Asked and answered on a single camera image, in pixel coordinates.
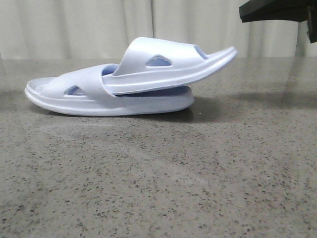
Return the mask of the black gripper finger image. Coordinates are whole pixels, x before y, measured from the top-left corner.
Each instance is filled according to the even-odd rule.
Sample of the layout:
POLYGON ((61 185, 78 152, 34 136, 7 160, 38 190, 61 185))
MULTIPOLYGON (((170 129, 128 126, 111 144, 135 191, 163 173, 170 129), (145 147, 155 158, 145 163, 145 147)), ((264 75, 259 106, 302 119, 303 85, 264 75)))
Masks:
POLYGON ((317 41, 316 0, 250 0, 239 7, 242 22, 261 20, 306 21, 308 38, 317 41))

